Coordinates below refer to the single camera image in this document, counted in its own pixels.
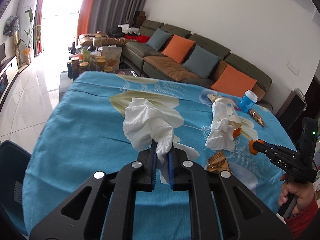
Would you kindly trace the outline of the person's right hand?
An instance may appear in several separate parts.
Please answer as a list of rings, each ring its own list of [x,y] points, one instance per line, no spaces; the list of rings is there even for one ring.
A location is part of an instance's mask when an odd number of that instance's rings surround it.
[[[279,206],[282,206],[287,202],[288,194],[294,194],[297,197],[297,202],[291,212],[291,215],[295,216],[305,210],[312,200],[314,200],[315,193],[313,190],[313,183],[308,182],[307,184],[300,184],[296,182],[288,182],[287,178],[287,173],[280,177],[280,181],[284,181],[284,183],[281,186],[278,204]]]

